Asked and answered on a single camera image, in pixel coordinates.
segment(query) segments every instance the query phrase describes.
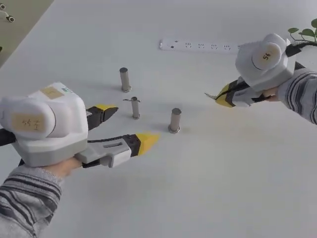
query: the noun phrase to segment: gray striped shirt sleeve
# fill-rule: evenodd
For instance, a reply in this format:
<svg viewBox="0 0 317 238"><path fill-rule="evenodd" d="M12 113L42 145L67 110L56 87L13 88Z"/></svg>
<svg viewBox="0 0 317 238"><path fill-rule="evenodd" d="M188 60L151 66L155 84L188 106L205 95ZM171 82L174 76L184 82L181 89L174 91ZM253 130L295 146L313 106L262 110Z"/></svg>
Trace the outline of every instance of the gray striped shirt sleeve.
<svg viewBox="0 0 317 238"><path fill-rule="evenodd" d="M61 196L62 179L25 165L0 186L0 238L37 238L50 223Z"/></svg>
<svg viewBox="0 0 317 238"><path fill-rule="evenodd" d="M317 72L301 68L281 84L278 99L289 109L317 124Z"/></svg>

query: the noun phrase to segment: white power strip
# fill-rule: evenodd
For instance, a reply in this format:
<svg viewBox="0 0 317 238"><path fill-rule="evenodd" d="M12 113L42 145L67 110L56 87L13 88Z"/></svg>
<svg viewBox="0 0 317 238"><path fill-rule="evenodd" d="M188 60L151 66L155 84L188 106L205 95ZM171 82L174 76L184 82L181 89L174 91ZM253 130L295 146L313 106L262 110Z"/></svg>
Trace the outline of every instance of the white power strip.
<svg viewBox="0 0 317 238"><path fill-rule="evenodd" d="M237 54L240 46L234 43L193 42L184 40L163 39L159 43L163 51L188 51L202 53Z"/></svg>

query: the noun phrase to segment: striped sleeve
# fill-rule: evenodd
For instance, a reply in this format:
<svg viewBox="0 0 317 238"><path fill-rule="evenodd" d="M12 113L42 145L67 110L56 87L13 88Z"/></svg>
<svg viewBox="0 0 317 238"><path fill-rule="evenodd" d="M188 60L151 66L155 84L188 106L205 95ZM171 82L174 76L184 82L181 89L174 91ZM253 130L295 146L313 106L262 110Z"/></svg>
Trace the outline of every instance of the striped sleeve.
<svg viewBox="0 0 317 238"><path fill-rule="evenodd" d="M37 238L50 223L61 197L62 179L25 165L0 186L0 237Z"/></svg>
<svg viewBox="0 0 317 238"><path fill-rule="evenodd" d="M317 72L301 68L281 84L278 99L289 109L317 124Z"/></svg>

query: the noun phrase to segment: beige label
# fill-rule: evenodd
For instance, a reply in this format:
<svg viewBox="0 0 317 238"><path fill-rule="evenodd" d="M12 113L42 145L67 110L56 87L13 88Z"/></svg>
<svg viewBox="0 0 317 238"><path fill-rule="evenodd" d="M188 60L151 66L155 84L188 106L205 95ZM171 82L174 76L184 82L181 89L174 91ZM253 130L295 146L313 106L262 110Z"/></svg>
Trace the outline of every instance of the beige label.
<svg viewBox="0 0 317 238"><path fill-rule="evenodd" d="M16 131L43 132L45 131L44 115L14 113L12 127Z"/></svg>
<svg viewBox="0 0 317 238"><path fill-rule="evenodd" d="M44 93L47 97L49 97L49 99L55 99L64 96L64 94L62 94L52 86L41 89L41 92Z"/></svg>

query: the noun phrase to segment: metal pin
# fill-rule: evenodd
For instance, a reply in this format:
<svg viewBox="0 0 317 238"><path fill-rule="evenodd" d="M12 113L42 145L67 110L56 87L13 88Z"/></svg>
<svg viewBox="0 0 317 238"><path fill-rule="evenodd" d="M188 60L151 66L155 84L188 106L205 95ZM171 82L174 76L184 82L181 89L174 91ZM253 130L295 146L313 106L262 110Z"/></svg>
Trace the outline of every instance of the metal pin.
<svg viewBox="0 0 317 238"><path fill-rule="evenodd" d="M128 69L127 68L121 68L120 69L120 78L121 78L121 90L125 93L130 92L131 86L129 82L129 75L128 75Z"/></svg>
<svg viewBox="0 0 317 238"><path fill-rule="evenodd" d="M139 103L141 102L137 97L132 97L131 99L123 99L124 101L129 101L132 104L132 118L139 119L140 112L139 112Z"/></svg>
<svg viewBox="0 0 317 238"><path fill-rule="evenodd" d="M214 100L216 100L217 99L217 96L213 96L213 95L210 95L209 93L205 93L208 97L210 97L210 98L212 98L212 99L214 99Z"/></svg>
<svg viewBox="0 0 317 238"><path fill-rule="evenodd" d="M170 133L176 134L180 130L179 121L180 121L180 115L182 114L182 111L179 108L174 108L172 110L172 116L170 119L170 124L168 126L168 131Z"/></svg>

